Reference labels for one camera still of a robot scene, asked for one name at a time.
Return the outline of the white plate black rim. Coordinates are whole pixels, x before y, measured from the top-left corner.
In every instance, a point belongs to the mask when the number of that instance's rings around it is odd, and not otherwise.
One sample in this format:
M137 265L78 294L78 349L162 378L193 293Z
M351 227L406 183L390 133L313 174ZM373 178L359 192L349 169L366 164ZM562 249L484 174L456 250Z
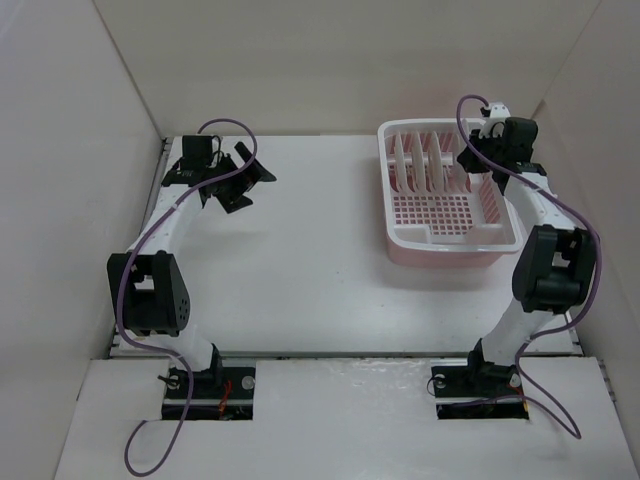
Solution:
M459 133L451 136L450 150L452 155L452 168L465 174L464 167L459 162L459 156L464 152L466 144Z

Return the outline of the white plate green rim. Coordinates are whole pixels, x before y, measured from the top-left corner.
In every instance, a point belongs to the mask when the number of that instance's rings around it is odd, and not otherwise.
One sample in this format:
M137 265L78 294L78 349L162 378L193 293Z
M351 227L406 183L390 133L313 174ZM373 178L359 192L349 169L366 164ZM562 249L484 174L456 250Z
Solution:
M439 137L436 132L429 134L428 172L431 189L438 194L442 194L445 191L445 172L442 163Z

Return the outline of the orange sunburst plate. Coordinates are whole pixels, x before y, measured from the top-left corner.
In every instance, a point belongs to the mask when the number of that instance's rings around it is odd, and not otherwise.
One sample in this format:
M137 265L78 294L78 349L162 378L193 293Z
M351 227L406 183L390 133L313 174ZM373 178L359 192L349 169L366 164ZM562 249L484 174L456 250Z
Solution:
M404 143L400 133L396 133L394 135L394 157L396 185L399 192L406 194L409 192L409 184L406 171Z
M414 189L421 194L427 191L423 147L420 133L414 131L411 140L412 178Z

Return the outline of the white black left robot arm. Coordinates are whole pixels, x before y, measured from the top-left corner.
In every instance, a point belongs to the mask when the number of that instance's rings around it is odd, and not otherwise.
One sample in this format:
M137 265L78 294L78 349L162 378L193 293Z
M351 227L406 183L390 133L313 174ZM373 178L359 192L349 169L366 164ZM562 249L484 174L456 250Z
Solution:
M257 159L257 146L237 142L231 153L217 135L186 135L160 183L139 237L107 261L117 331L130 347L170 356L204 397L223 387L217 349L198 331L177 253L208 202L231 214L251 205L248 192L275 176Z

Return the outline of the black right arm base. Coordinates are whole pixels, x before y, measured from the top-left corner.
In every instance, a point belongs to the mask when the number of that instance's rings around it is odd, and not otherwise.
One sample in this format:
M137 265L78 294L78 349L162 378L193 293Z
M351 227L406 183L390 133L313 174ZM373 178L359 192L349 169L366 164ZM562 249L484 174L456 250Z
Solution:
M514 366L436 364L430 385L439 420L528 420Z

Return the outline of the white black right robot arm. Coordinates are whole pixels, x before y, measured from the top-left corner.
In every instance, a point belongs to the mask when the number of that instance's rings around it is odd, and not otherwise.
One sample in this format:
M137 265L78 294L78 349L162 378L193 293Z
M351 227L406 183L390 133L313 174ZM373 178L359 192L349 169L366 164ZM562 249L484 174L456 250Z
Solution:
M450 381L456 397L498 397L521 384L518 361L543 326L575 306L590 308L602 268L599 237L588 221L550 191L532 162L535 121L489 114L457 161L468 173L488 172L516 209L528 239L512 275L513 299L498 324L469 353Z

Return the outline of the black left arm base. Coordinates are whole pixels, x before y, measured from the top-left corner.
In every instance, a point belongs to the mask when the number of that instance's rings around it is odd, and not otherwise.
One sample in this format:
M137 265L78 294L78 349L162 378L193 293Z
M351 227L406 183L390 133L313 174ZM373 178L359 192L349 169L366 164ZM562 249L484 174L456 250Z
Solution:
M252 366L226 366L221 376L211 372L194 374L194 389L186 415L187 420L248 421L253 419L256 369ZM187 373L169 369L167 376L159 376L166 384L161 406L162 420L178 420L187 398Z

